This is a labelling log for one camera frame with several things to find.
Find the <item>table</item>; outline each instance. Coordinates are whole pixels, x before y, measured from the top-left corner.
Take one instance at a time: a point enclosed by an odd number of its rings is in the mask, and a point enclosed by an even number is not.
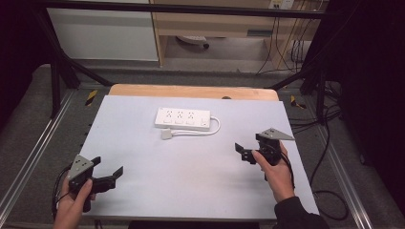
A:
[[[238,7],[253,9],[271,8],[269,0],[205,0],[203,3],[196,0],[150,0],[151,4],[168,5],[195,5],[195,6],[215,6],[215,7]],[[306,2],[303,0],[292,1],[293,10],[320,10],[325,9],[328,2]],[[157,41],[157,51],[160,64],[164,65],[165,49],[167,46],[167,36],[207,36],[207,37],[237,37],[237,38],[264,38],[267,49],[271,49],[270,58],[275,69],[286,69],[283,58],[288,59],[288,52],[291,48],[291,41],[304,40],[311,41],[319,26],[319,20],[314,20],[305,28],[307,23],[304,19],[282,18],[279,20],[280,28],[277,30],[278,42],[275,37],[269,39],[273,28],[274,18],[270,17],[248,17],[232,15],[206,15],[206,14],[178,14],[166,12],[153,12],[155,39]],[[257,31],[260,35],[249,35],[249,31]]]
[[[224,95],[238,99],[215,99]],[[241,161],[233,144],[257,148],[254,134],[267,129],[268,123],[291,135],[283,103],[277,100],[277,94],[270,90],[114,86],[100,106],[81,154],[89,159],[101,156],[95,177],[109,176],[121,165],[124,175],[118,179],[116,189],[97,196],[86,216],[157,220],[275,219],[276,202],[263,172],[259,165]],[[209,109],[221,120],[222,128],[211,136],[163,141],[160,130],[153,127],[160,105]],[[257,114],[248,125],[238,124],[252,116],[250,108]],[[309,212],[317,214],[295,142],[283,143],[296,175],[296,194]]]

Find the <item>hand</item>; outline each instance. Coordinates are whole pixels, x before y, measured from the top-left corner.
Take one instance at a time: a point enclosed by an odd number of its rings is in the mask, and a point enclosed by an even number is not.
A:
[[[287,156],[287,149],[280,141],[281,151]],[[280,202],[286,198],[292,198],[295,196],[294,189],[291,184],[291,173],[286,163],[281,159],[280,162],[272,166],[266,159],[257,151],[252,151],[253,157],[262,167],[262,171],[265,172],[267,182],[273,191],[274,198],[277,202]]]
[[[53,229],[73,229],[77,228],[81,214],[83,212],[84,201],[92,191],[93,181],[88,179],[86,183],[81,187],[77,194],[77,197],[69,193],[69,180],[65,178],[62,184],[61,196],[66,195],[59,201],[57,209],[56,219],[53,224]]]

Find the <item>wrist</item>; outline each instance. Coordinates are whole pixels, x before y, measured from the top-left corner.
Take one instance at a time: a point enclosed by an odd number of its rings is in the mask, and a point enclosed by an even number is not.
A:
[[[295,197],[294,191],[288,191],[288,192],[284,192],[281,194],[274,193],[274,198],[276,199],[277,203],[279,203],[285,199],[293,198],[293,197]]]

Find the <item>gray carpet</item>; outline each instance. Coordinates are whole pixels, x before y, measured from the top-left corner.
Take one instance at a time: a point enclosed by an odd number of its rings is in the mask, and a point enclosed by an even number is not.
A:
[[[177,84],[200,86],[245,86],[262,88],[274,84],[283,78],[282,75],[254,76],[246,73],[166,73],[131,71],[99,73],[115,82],[138,84]],[[24,163],[36,140],[45,128],[51,113],[49,71],[39,69],[34,81],[25,95],[22,103],[15,110],[8,125],[0,135],[1,179],[0,194],[5,195],[13,178]],[[86,83],[92,81],[82,78]],[[288,117],[311,118],[308,109],[290,106],[290,92],[294,92],[300,82],[291,84],[292,91],[280,92],[280,99],[285,102]],[[84,106],[91,89],[80,89],[76,92],[68,112],[53,135],[43,156],[39,160],[32,176],[17,200],[7,220],[10,222],[52,223],[51,193],[58,172],[65,167],[80,151],[80,144],[85,139],[85,133],[90,130],[96,116],[102,97],[108,93],[108,88],[98,90],[96,98],[90,107]],[[302,96],[296,94],[297,101],[305,102]],[[398,211],[393,200],[372,167],[363,166],[359,162],[358,153],[352,144],[351,136],[342,120],[335,119],[330,123],[330,135],[340,158],[348,170],[352,182],[358,192],[364,207],[369,214],[374,228],[405,228],[405,220]],[[323,145],[316,128],[308,129],[297,134],[296,142],[300,151],[308,177],[323,151]],[[326,189],[341,195],[333,170],[325,158],[313,183],[314,189]],[[316,200],[318,207],[333,216],[342,216],[343,207],[337,198],[320,196]],[[352,215],[342,221],[325,218],[332,228],[356,228]],[[126,225],[125,221],[108,221],[106,224]]]

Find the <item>power strip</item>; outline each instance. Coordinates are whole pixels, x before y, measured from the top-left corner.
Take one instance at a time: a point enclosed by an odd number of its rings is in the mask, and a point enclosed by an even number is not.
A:
[[[155,127],[190,131],[209,131],[209,111],[178,108],[158,108]]]

